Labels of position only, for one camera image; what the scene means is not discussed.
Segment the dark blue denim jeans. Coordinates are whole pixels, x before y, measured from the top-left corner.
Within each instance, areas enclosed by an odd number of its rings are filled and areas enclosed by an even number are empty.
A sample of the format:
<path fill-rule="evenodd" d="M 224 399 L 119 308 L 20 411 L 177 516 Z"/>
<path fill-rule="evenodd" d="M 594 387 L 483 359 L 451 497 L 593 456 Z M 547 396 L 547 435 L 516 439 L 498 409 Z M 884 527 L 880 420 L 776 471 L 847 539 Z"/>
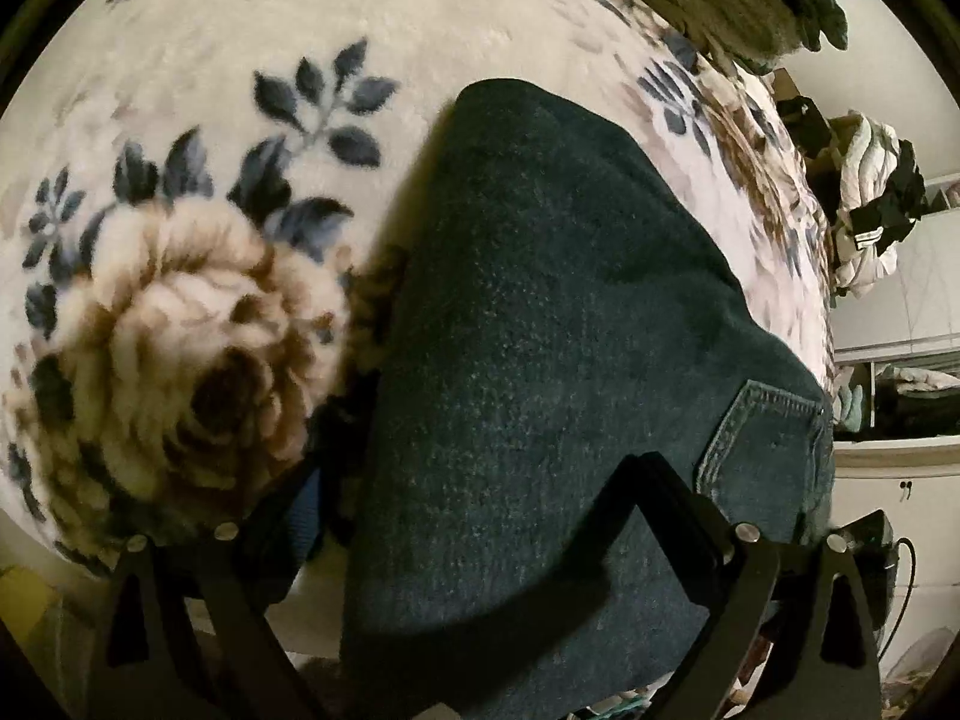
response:
<path fill-rule="evenodd" d="M 706 617 L 620 461 L 815 536 L 827 397 L 635 140 L 571 101 L 464 89 L 423 208 L 370 408 L 347 710 L 562 717 L 672 671 Z"/>

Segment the white wardrobe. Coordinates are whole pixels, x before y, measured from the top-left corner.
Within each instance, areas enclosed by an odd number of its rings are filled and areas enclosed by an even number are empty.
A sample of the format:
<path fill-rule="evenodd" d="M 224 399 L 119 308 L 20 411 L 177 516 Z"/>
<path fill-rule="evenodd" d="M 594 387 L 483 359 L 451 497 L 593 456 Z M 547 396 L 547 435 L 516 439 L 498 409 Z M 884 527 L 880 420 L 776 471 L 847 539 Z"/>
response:
<path fill-rule="evenodd" d="M 884 674 L 924 667 L 958 631 L 957 176 L 928 197 L 896 270 L 832 312 L 844 398 L 833 517 L 884 512 L 898 551 Z"/>

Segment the black garment on chair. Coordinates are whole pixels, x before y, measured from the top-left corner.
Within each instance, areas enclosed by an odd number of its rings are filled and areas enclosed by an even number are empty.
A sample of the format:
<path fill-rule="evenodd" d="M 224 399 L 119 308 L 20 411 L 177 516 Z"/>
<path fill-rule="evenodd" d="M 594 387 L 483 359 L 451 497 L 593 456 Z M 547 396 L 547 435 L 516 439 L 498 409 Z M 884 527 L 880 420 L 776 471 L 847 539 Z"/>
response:
<path fill-rule="evenodd" d="M 901 140 L 900 156 L 884 192 L 866 206 L 850 211 L 851 238 L 857 250 L 873 247 L 878 255 L 904 241 L 929 211 L 923 174 L 916 167 L 914 146 Z"/>

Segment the white padded jacket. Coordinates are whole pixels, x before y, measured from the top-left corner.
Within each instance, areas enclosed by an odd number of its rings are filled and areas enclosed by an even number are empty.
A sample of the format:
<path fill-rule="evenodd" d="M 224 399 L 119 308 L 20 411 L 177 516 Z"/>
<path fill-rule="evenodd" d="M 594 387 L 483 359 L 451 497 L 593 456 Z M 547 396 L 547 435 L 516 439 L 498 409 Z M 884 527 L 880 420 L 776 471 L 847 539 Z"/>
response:
<path fill-rule="evenodd" d="M 839 174 L 839 202 L 833 224 L 833 291 L 861 298 L 898 265 L 898 244 L 880 249 L 882 223 L 864 210 L 880 199 L 900 163 L 901 143 L 889 124 L 859 110 L 830 121 L 832 158 Z"/>

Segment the floral fleece bed blanket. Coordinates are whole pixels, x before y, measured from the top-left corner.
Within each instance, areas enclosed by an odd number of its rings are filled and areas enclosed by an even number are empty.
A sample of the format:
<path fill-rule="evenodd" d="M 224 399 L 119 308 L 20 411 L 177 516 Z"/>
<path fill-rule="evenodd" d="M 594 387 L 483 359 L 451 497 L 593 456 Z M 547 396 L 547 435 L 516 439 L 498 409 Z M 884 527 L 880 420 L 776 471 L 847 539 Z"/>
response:
<path fill-rule="evenodd" d="M 3 512 L 93 577 L 245 515 L 373 344 L 441 110 L 498 76 L 630 133 L 830 377 L 799 151 L 661 0 L 85 0 L 2 119 Z"/>

